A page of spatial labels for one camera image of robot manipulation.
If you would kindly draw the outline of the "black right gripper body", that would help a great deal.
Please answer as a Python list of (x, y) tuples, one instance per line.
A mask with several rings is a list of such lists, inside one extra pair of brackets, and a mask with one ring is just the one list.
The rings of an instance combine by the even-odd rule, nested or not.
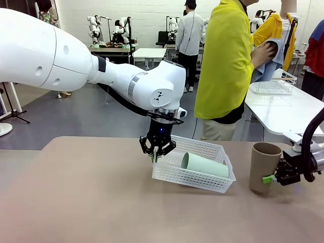
[(282, 151), (283, 158), (277, 164), (275, 178), (282, 186), (287, 186), (301, 181), (301, 153), (292, 149)]

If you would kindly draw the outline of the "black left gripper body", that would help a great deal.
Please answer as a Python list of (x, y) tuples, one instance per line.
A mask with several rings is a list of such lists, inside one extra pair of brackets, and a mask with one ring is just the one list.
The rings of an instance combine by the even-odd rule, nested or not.
[(147, 139), (151, 145), (167, 145), (171, 141), (172, 123), (161, 123), (154, 119), (150, 121)]

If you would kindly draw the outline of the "person's right hand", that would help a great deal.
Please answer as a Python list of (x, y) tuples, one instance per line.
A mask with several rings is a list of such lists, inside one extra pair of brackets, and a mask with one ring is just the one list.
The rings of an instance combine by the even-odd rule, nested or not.
[(268, 42), (257, 46), (251, 52), (251, 63), (254, 68), (256, 69), (260, 65), (271, 61), (275, 57), (277, 50), (278, 47), (276, 43)]

